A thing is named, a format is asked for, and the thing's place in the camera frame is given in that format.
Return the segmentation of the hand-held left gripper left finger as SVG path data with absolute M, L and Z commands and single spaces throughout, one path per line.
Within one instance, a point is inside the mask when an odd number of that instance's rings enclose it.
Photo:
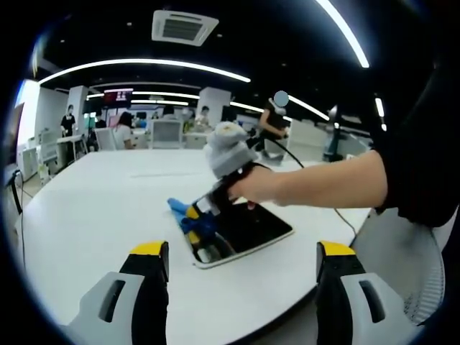
M 168 282 L 168 242 L 136 246 L 80 299 L 66 336 L 74 344 L 166 344 Z

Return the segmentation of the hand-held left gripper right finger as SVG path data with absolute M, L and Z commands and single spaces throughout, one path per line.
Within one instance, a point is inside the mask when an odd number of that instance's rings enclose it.
M 403 299 L 350 247 L 317 243 L 318 344 L 408 344 L 419 332 Z

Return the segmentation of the person's right hand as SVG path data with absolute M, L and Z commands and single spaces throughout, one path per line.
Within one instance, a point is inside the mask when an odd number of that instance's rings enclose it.
M 288 172 L 273 172 L 265 167 L 253 167 L 245 177 L 229 187 L 229 199 L 236 201 L 244 198 L 249 210 L 263 202 L 287 206 L 289 199 L 285 197 L 283 190 L 288 177 Z

